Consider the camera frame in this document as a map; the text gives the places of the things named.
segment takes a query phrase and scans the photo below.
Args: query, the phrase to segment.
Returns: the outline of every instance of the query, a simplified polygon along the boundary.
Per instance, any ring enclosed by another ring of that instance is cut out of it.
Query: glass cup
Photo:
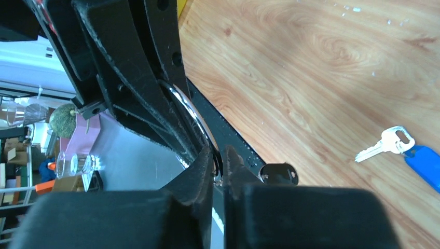
[[[88,174],[102,169],[99,157],[95,155],[76,153],[69,156],[64,151],[58,154],[57,178]]]
[[[16,127],[24,123],[24,106],[15,103],[14,101],[9,101],[6,110],[2,111],[6,112],[6,121],[8,122],[9,127]]]

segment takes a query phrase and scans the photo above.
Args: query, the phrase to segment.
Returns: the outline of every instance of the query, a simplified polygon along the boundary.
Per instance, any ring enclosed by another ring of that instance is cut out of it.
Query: silver key
[[[408,139],[408,143],[404,143],[397,132],[402,132]],[[354,158],[355,162],[362,162],[372,156],[375,156],[381,152],[393,152],[395,154],[401,154],[407,150],[410,150],[416,141],[412,138],[403,126],[395,126],[386,129],[382,132],[382,139],[377,142],[376,145],[359,152]]]

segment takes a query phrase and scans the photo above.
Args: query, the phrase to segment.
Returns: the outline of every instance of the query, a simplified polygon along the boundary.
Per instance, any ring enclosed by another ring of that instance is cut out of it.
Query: metal ring
[[[168,88],[168,90],[170,90],[170,92],[176,97],[176,99],[185,107],[185,109],[194,119],[200,131],[206,138],[211,149],[213,150],[214,170],[215,170],[214,181],[216,183],[220,183],[222,181],[222,171],[221,171],[222,159],[220,157],[220,152],[218,151],[218,146],[214,139],[214,136],[211,133],[211,130],[209,129],[208,125],[206,124],[205,120],[202,118],[202,116],[200,115],[199,111],[196,109],[194,104],[179,87],[170,84],[166,84],[165,87]]]

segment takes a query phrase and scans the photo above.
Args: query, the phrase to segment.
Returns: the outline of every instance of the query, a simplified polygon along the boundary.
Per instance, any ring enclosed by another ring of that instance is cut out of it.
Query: wood grain surface
[[[439,0],[192,0],[180,25],[188,77],[266,162],[369,189],[402,246],[440,248],[440,195],[403,156],[354,162],[395,125],[440,152]]]

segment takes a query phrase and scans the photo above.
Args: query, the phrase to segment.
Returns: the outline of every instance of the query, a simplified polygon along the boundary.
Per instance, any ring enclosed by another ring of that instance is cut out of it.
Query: blue key fob
[[[430,148],[419,145],[404,154],[406,163],[440,193],[440,156]]]

